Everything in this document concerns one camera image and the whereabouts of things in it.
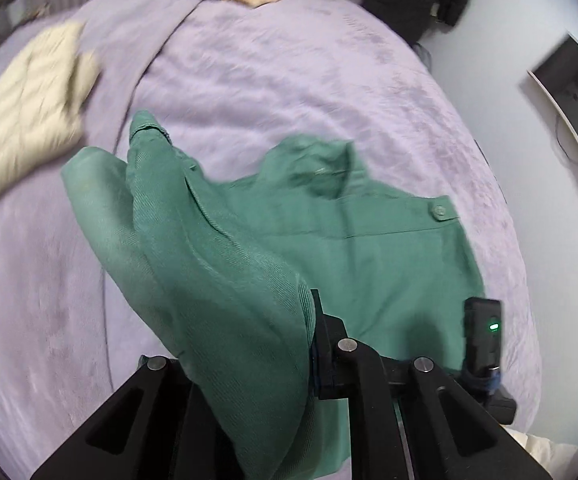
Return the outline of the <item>cream quilted garment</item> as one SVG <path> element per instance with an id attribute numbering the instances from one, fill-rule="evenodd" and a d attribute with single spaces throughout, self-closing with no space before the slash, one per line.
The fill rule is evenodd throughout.
<path id="1" fill-rule="evenodd" d="M 84 134 L 80 111 L 100 65 L 80 50 L 83 29 L 76 21 L 44 29 L 0 75 L 0 196 Z"/>

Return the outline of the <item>green work jacket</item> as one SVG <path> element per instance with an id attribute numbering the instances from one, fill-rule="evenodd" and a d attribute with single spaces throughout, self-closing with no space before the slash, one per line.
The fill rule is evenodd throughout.
<path id="1" fill-rule="evenodd" d="M 250 479 L 316 479 L 350 455 L 346 405 L 308 388 L 317 310 L 384 356 L 464 359 L 464 302 L 484 284 L 454 205 L 371 179 L 350 142 L 288 136 L 253 176 L 215 182 L 141 112 L 125 158 L 83 148 L 62 179 Z"/>

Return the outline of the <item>lavender plush bed blanket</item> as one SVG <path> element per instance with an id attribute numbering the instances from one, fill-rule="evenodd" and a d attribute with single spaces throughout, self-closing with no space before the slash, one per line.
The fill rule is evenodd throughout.
<path id="1" fill-rule="evenodd" d="M 505 307 L 514 428 L 538 410 L 542 363 L 504 194 L 478 144 L 407 44 L 354 3 L 90 0 L 75 14 L 101 74 L 85 141 L 115 154 L 148 110 L 206 174 L 257 172 L 291 133 L 352 141 L 371 177 L 456 206 L 487 295 Z M 106 278 L 50 162 L 0 196 L 0 466 L 26 479 L 161 351 Z"/>

